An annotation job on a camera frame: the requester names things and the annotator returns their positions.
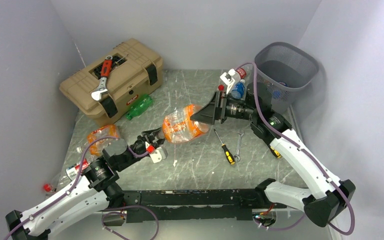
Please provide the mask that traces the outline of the large orange label bottle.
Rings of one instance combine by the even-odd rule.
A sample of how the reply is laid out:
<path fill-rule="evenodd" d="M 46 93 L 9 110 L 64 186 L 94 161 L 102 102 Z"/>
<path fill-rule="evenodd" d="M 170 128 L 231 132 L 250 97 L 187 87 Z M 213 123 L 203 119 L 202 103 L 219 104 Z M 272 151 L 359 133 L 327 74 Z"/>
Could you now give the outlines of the large orange label bottle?
<path fill-rule="evenodd" d="M 190 104 L 166 115 L 162 121 L 162 134 L 171 144 L 182 144 L 206 134 L 210 127 L 206 123 L 191 120 L 202 107 Z"/>

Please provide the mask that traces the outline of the blue label water bottle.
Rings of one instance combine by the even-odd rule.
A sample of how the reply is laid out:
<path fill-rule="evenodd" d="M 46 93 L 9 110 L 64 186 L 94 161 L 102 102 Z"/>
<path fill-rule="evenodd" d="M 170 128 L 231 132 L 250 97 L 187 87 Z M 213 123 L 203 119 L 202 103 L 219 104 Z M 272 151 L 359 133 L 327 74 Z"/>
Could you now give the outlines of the blue label water bottle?
<path fill-rule="evenodd" d="M 241 79 L 239 82 L 237 82 L 234 87 L 232 88 L 230 95 L 234 99 L 242 99 L 245 93 L 245 83 L 246 81 L 244 79 Z"/>

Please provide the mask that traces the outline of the clear bottle blue label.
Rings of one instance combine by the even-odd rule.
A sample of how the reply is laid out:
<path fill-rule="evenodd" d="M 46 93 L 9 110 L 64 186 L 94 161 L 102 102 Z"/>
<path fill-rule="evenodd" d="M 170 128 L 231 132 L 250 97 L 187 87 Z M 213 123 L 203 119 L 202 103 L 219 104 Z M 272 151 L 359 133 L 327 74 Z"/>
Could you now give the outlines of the clear bottle blue label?
<path fill-rule="evenodd" d="M 273 91 L 272 91 L 272 98 L 278 99 L 279 101 L 285 101 L 288 96 L 289 92 L 285 89 L 279 88 L 278 86 L 271 84 Z"/>

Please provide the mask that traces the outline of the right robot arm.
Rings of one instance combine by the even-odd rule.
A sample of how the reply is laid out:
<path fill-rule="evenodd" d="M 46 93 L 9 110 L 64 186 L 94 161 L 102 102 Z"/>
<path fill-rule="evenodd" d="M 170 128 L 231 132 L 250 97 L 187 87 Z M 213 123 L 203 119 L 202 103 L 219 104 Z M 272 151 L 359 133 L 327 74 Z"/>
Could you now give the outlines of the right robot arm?
<path fill-rule="evenodd" d="M 255 188 L 256 203 L 262 208 L 272 203 L 292 207 L 315 225 L 325 227 L 347 208 L 356 186 L 349 179 L 340 180 L 312 156 L 292 125 L 272 109 L 271 100 L 271 93 L 261 83 L 256 87 L 249 84 L 244 99 L 217 90 L 190 120 L 208 125 L 227 118 L 249 120 L 253 133 L 284 158 L 306 184 L 306 188 L 299 188 L 268 178 Z"/>

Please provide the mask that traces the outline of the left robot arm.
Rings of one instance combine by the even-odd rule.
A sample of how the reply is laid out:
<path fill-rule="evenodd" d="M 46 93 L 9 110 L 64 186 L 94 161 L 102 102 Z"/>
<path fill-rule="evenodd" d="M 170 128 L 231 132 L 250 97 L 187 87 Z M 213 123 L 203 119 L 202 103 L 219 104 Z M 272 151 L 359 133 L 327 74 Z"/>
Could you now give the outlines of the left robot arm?
<path fill-rule="evenodd" d="M 133 144 L 114 136 L 104 136 L 91 144 L 109 140 L 89 163 L 81 161 L 74 178 L 54 195 L 25 210 L 13 210 L 5 217 L 6 240 L 47 240 L 85 217 L 99 211 L 119 213 L 136 206 L 117 183 L 119 173 L 143 158 L 165 159 L 162 129 L 142 132 Z"/>

